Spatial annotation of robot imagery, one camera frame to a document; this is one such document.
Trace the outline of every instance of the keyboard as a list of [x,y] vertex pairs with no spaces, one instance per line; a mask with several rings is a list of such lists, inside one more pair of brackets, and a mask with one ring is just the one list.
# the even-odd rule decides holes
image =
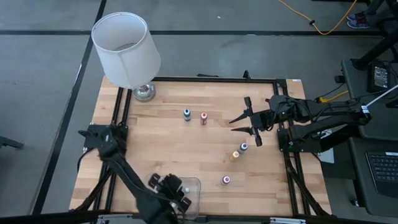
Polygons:
[[367,152],[366,158],[377,192],[398,198],[398,152]]

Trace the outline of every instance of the small bottle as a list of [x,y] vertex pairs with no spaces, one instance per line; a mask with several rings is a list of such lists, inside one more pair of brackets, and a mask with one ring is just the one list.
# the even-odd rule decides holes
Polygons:
[[229,157],[231,162],[234,162],[238,159],[239,157],[239,153],[237,151],[234,151],[234,153],[232,153],[232,155]]
[[200,124],[201,125],[206,125],[207,123],[207,114],[206,113],[202,113],[200,115]]
[[221,180],[221,184],[227,185],[231,182],[231,179],[228,176],[224,176],[223,179]]
[[184,110],[184,120],[190,121],[191,120],[191,111],[189,109]]
[[242,143],[238,149],[238,152],[239,152],[239,154],[244,154],[244,152],[246,152],[247,149],[248,149],[248,145],[246,143]]

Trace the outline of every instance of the white lamp shade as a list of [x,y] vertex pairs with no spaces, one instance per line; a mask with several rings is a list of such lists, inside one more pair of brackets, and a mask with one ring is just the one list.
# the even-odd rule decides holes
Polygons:
[[94,25],[91,38],[113,84],[135,89],[159,72],[160,55],[141,17],[129,12],[104,16]]

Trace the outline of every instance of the wooden board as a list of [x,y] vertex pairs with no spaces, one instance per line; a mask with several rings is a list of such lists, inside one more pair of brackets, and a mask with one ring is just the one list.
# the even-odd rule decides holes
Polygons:
[[[287,83],[290,96],[305,98],[300,80],[287,80]],[[277,125],[271,132],[261,133],[263,146],[256,147],[253,137],[231,131],[249,126],[249,119],[228,124],[246,108],[245,96],[251,97],[253,110],[268,109],[264,100],[273,95],[272,85],[209,82],[155,82],[155,85],[157,95],[152,101],[140,103],[132,99],[127,121],[126,159],[140,178],[154,172],[197,177],[201,182],[202,215],[292,215],[285,165],[277,143]],[[104,78],[93,117],[95,124],[109,124],[117,91]],[[183,119],[185,108],[192,112],[190,122]],[[208,113],[206,126],[200,125],[202,112]],[[229,156],[242,142],[249,144],[248,151],[231,162]],[[318,160],[311,154],[301,156],[309,191],[330,212]],[[93,190],[100,168],[97,151],[82,160],[70,208],[79,206]],[[229,185],[221,185],[224,175],[231,177]],[[296,193],[302,211],[298,189]],[[134,197],[119,178],[111,210],[137,212]]]

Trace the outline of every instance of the white bottle cap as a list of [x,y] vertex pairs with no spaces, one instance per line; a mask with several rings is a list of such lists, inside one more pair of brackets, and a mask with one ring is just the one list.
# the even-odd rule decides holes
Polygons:
[[242,149],[242,150],[248,149],[248,145],[247,145],[246,143],[242,143],[241,149]]
[[239,157],[239,153],[237,151],[234,151],[234,153],[232,153],[232,156],[234,158],[238,158]]
[[229,184],[230,182],[231,182],[231,179],[228,176],[223,177],[224,184]]

